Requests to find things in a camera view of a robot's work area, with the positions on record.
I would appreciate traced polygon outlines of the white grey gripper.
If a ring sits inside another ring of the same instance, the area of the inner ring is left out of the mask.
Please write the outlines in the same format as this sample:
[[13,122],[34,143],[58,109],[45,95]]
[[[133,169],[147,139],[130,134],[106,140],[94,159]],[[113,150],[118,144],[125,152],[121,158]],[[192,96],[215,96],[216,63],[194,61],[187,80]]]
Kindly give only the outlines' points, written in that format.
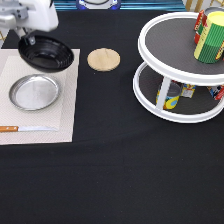
[[[0,27],[25,28],[49,32],[58,26],[53,0],[0,0]],[[25,35],[30,45],[36,43],[32,33]]]

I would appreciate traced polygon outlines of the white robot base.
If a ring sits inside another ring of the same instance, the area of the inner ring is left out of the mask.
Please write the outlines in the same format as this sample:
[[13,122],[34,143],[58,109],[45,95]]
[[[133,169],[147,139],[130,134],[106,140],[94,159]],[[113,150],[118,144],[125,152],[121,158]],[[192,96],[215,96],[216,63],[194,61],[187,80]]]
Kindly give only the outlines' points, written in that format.
[[121,0],[76,0],[76,7],[80,10],[84,9],[113,9],[120,7]]

